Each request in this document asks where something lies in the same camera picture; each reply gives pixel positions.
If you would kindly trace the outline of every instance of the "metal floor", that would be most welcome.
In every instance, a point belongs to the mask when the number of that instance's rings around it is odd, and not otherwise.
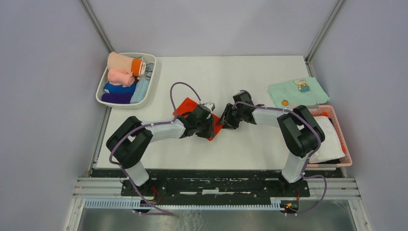
[[[301,201],[300,211],[316,201]],[[173,210],[175,216],[140,216],[124,209],[84,209],[81,231],[355,231],[347,200],[323,201],[309,214],[278,211]]]

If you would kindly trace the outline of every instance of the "basket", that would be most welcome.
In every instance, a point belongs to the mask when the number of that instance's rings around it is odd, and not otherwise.
[[[102,78],[101,78],[101,80],[99,82],[98,89],[96,90],[96,94],[95,94],[96,100],[98,102],[102,103],[102,104],[105,104],[108,107],[114,107],[114,108],[120,108],[120,109],[138,109],[138,108],[142,108],[142,107],[144,107],[146,105],[146,103],[147,103],[147,101],[149,99],[150,93],[152,91],[152,85],[157,84],[156,83],[157,78],[154,76],[155,71],[157,69],[156,57],[154,57],[151,54],[134,53],[134,52],[120,53],[120,54],[126,55],[128,57],[133,57],[133,58],[143,56],[144,61],[146,63],[154,62],[152,77],[150,78],[150,84],[149,84],[149,87],[147,88],[147,92],[146,92],[146,95],[144,96],[144,99],[142,101],[140,101],[139,103],[130,103],[130,104],[107,103],[107,102],[102,101],[102,95],[105,93],[103,88],[105,87],[105,84],[108,82],[108,67],[106,67],[105,72],[103,73]]]
[[[339,164],[308,164],[307,167],[348,167],[351,166],[353,161],[351,160],[350,153],[348,152],[347,144],[345,143],[342,130],[340,128],[339,121],[337,120],[336,113],[330,105],[319,105],[318,108],[309,108],[309,111],[313,116],[323,115],[326,112],[329,118],[332,119],[334,129],[337,132],[341,145],[345,149],[345,156],[340,159]]]

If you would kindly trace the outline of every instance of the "towel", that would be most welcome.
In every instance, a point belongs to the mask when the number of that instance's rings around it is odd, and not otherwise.
[[[107,103],[118,103],[118,104],[128,104],[130,103],[131,93],[126,94],[116,94],[116,93],[105,93],[102,95],[102,101]]]
[[[195,101],[187,97],[177,108],[177,115],[181,116],[185,112],[192,112],[197,105],[198,103],[196,103]],[[214,116],[214,135],[216,136],[219,133],[219,131],[221,131],[224,124],[217,125],[219,121],[219,117],[214,114],[213,116]]]
[[[133,93],[130,103],[139,103],[144,99],[149,88],[150,79],[152,78],[154,68],[154,62],[149,62],[146,66],[145,76],[140,78],[136,86],[135,92]]]
[[[133,76],[141,77],[146,70],[146,63],[143,59],[128,57],[116,52],[111,52],[108,56],[108,69],[120,69]]]
[[[329,160],[340,159],[345,156],[337,132],[326,116],[314,117],[324,132],[325,140],[321,143],[319,150],[314,153],[309,163],[321,163]]]
[[[122,85],[116,86],[110,83],[107,83],[103,88],[106,93],[134,93],[136,89],[136,83],[133,83],[130,87],[123,87]]]
[[[132,73],[127,73],[120,69],[110,69],[108,72],[108,81],[112,85],[123,85],[124,87],[130,87],[135,78]]]
[[[153,75],[154,62],[149,62],[146,65],[146,78],[151,79]]]
[[[269,85],[268,94],[279,108],[310,106],[329,101],[329,96],[313,77]]]
[[[144,99],[147,93],[147,89],[149,88],[150,79],[146,77],[142,77],[138,84],[136,85],[136,89],[133,92],[132,98],[130,99],[130,103],[139,103]]]

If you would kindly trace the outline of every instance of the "red wire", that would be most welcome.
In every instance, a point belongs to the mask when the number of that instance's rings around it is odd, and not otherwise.
[[[159,194],[159,200],[158,200],[157,203],[156,203],[156,204],[158,204],[158,203],[160,202],[160,199],[161,199],[162,197],[160,196],[159,191],[156,190],[156,192],[157,192],[157,194]]]
[[[299,201],[299,198],[300,198],[300,192],[299,192],[299,189],[297,190],[297,197],[296,197],[296,201]]]
[[[156,187],[151,188],[153,190],[153,200],[156,198]]]

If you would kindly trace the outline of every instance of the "white wall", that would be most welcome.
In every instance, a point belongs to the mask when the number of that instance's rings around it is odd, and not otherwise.
[[[408,230],[408,1],[348,1],[317,53],[374,230]]]
[[[61,230],[108,52],[77,0],[2,0],[0,31],[0,230]]]
[[[90,0],[118,52],[306,55],[336,0]]]

